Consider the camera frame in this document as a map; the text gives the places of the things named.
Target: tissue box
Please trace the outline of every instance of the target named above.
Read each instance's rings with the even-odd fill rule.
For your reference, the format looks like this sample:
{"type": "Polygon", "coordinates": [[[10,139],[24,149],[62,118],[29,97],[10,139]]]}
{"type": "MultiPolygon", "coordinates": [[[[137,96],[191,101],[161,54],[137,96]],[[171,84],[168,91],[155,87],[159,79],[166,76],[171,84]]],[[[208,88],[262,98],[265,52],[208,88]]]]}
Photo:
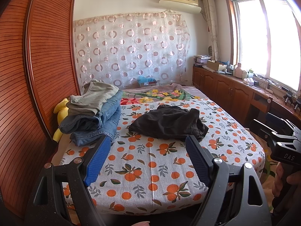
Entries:
{"type": "Polygon", "coordinates": [[[247,85],[254,85],[254,81],[252,78],[245,78],[243,79],[243,83],[247,85]]]}
{"type": "Polygon", "coordinates": [[[223,71],[227,66],[215,60],[207,60],[207,67],[215,71],[223,71]]]}

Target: black garment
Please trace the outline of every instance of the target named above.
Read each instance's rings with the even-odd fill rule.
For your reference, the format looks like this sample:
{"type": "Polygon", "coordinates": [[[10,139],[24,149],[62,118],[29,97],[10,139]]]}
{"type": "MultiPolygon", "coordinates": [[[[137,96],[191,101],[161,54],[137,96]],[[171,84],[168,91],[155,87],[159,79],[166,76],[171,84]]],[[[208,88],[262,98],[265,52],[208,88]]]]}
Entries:
{"type": "Polygon", "coordinates": [[[129,131],[139,132],[153,138],[173,138],[185,141],[187,135],[194,135],[202,141],[208,127],[199,118],[197,109],[182,109],[178,106],[159,105],[156,110],[137,118],[129,127],[129,131]]]}

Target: wooden desk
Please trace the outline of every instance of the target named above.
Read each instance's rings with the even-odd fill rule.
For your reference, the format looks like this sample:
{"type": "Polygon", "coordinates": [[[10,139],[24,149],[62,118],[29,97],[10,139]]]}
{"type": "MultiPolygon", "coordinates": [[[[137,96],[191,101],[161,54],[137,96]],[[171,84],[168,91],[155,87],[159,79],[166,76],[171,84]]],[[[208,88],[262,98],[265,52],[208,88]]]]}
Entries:
{"type": "Polygon", "coordinates": [[[259,112],[270,112],[283,119],[288,119],[301,128],[300,110],[294,111],[294,106],[285,105],[282,96],[265,93],[260,86],[257,89],[246,85],[242,79],[234,76],[221,75],[203,68],[193,67],[193,85],[225,109],[244,127],[259,115],[259,112]]]}

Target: blue gripper pad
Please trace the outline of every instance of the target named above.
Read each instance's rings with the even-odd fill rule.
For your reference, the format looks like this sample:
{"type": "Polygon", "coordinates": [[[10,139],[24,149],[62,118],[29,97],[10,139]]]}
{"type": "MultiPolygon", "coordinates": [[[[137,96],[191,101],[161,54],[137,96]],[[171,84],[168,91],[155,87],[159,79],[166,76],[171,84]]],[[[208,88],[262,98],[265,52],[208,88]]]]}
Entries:
{"type": "Polygon", "coordinates": [[[87,166],[86,177],[84,179],[85,186],[89,187],[91,183],[96,181],[104,161],[110,152],[110,149],[111,138],[106,136],[87,166]]]}
{"type": "Polygon", "coordinates": [[[207,187],[210,187],[212,182],[210,178],[210,171],[213,168],[213,156],[207,149],[201,147],[193,135],[186,138],[185,146],[199,180],[207,187]]]}

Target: sheer curtain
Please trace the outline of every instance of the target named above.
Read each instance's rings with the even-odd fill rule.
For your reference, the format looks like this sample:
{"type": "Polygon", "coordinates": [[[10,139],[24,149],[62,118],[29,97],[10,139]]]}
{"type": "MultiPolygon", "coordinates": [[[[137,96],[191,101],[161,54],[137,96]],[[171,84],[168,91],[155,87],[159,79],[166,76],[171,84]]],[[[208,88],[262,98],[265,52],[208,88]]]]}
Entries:
{"type": "Polygon", "coordinates": [[[210,31],[211,43],[212,43],[212,60],[220,60],[219,58],[219,46],[217,43],[217,19],[214,0],[203,0],[207,23],[210,31]]]}
{"type": "Polygon", "coordinates": [[[181,14],[132,13],[74,22],[81,87],[91,79],[126,89],[139,76],[185,84],[190,34],[181,14]]]}

